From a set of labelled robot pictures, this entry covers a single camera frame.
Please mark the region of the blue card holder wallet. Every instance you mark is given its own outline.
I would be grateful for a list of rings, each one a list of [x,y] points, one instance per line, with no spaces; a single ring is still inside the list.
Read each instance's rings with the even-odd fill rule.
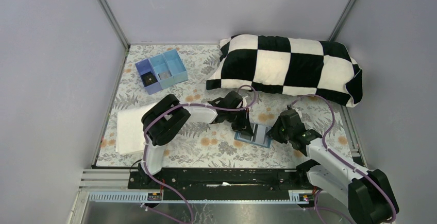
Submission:
[[[256,146],[270,148],[272,139],[267,136],[267,133],[271,130],[271,127],[255,123],[250,123],[250,127],[253,132],[252,136],[250,136],[247,131],[238,131],[234,139]]]

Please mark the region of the black and white checkered pillow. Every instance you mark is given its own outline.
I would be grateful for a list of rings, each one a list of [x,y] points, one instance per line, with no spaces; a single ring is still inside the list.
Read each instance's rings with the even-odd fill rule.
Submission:
[[[350,108],[363,98],[363,70],[342,43],[239,34],[219,46],[220,64],[206,90],[251,85],[269,94],[318,95]]]

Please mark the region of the black VIP credit card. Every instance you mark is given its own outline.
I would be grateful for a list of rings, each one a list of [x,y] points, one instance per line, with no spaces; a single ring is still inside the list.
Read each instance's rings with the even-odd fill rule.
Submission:
[[[147,72],[141,75],[141,80],[143,82],[144,87],[148,87],[158,82],[157,78],[152,72]]]

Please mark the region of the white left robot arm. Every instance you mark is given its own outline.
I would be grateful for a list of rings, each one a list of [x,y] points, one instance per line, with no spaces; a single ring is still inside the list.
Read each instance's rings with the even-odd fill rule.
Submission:
[[[164,150],[186,123],[219,124],[229,122],[235,132],[253,135],[249,105],[236,91],[205,104],[181,103],[168,94],[141,118],[146,145],[141,167],[153,176],[162,170]]]

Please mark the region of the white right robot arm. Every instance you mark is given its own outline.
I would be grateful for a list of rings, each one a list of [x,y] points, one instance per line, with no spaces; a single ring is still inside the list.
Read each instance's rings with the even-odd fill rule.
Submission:
[[[386,174],[336,153],[321,134],[305,127],[294,109],[281,112],[267,134],[308,157],[296,166],[297,181],[320,188],[343,203],[355,223],[396,219],[399,206]]]

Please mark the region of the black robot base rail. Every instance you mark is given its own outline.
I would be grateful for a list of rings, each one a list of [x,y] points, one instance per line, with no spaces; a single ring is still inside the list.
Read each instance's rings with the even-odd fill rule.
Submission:
[[[167,190],[177,194],[204,189],[248,191],[294,191],[312,194],[315,187],[295,169],[163,168],[152,180],[143,170],[132,171],[128,189]]]

